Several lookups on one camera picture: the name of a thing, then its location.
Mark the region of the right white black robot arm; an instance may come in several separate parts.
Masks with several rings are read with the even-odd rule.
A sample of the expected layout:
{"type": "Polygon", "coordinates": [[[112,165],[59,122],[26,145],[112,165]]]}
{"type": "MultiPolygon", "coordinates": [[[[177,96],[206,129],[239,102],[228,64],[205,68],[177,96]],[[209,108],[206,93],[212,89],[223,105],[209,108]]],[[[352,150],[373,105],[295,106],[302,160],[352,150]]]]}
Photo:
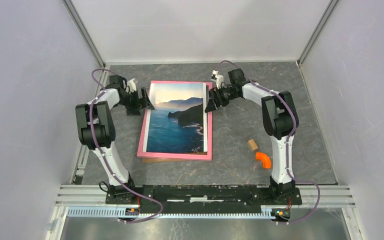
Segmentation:
{"type": "Polygon", "coordinates": [[[269,199],[282,204],[289,198],[296,186],[292,176],[292,143],[299,125],[292,95],[288,91],[278,92],[247,79],[242,69],[228,72],[230,83],[213,70],[211,80],[216,86],[208,91],[205,112],[216,111],[227,106],[231,100],[242,98],[261,107],[263,128],[272,144],[272,172],[270,176],[269,199]]]}

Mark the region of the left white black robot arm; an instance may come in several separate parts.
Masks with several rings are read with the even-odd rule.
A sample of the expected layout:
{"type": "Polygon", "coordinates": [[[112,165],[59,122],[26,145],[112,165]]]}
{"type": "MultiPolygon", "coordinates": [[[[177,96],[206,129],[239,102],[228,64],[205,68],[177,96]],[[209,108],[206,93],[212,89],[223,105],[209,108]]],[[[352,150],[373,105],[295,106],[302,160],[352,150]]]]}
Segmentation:
{"type": "Polygon", "coordinates": [[[111,110],[119,105],[125,107],[128,116],[139,116],[144,109],[154,109],[146,89],[138,89],[135,78],[127,80],[111,75],[109,84],[93,100],[75,106],[76,126],[80,143],[98,157],[107,173],[104,192],[110,200],[131,204],[138,197],[137,190],[114,144],[116,128],[111,110]]]}

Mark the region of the small wooden block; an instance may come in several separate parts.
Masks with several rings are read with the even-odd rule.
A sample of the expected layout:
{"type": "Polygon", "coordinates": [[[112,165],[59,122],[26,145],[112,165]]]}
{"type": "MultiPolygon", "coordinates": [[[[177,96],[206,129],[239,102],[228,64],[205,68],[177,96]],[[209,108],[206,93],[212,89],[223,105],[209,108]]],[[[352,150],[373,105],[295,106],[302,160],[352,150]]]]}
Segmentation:
{"type": "Polygon", "coordinates": [[[257,151],[259,149],[259,147],[258,147],[258,145],[257,145],[257,143],[255,142],[254,139],[248,140],[247,141],[247,145],[248,145],[248,147],[250,148],[250,150],[252,152],[255,152],[255,151],[257,151]]]}

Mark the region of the orange curved pipe piece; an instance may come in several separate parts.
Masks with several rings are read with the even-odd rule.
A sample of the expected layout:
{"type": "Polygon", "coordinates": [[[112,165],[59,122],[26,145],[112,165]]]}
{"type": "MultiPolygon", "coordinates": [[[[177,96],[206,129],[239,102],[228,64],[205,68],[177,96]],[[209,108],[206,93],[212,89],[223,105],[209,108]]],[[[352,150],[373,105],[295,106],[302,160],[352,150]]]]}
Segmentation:
{"type": "Polygon", "coordinates": [[[263,152],[257,151],[255,153],[255,160],[261,163],[261,167],[263,169],[271,169],[272,168],[272,161],[271,161],[270,157],[263,152]]]}

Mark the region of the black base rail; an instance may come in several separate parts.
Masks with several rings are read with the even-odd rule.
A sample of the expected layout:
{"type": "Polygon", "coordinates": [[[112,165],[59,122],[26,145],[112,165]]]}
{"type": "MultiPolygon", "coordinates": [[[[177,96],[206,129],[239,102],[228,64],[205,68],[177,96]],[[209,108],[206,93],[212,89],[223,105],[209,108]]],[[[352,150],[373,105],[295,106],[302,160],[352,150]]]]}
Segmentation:
{"type": "Polygon", "coordinates": [[[141,214],[257,214],[262,206],[300,206],[300,190],[275,196],[267,185],[143,185],[127,201],[111,200],[108,205],[138,205],[141,214]]]}

